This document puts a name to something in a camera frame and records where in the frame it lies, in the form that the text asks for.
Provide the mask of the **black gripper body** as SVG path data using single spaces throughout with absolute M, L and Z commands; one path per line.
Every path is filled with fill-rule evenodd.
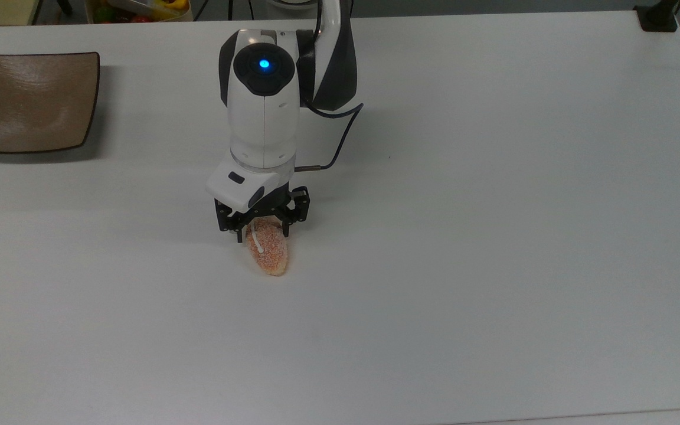
M 262 197 L 248 212 L 233 210 L 228 205 L 215 200 L 218 228 L 223 232 L 234 232 L 238 225 L 249 225 L 256 218 L 273 216 L 278 223 L 289 220 L 295 223 L 305 221 L 310 207 L 310 194 L 306 186 L 289 190 L 287 185 Z

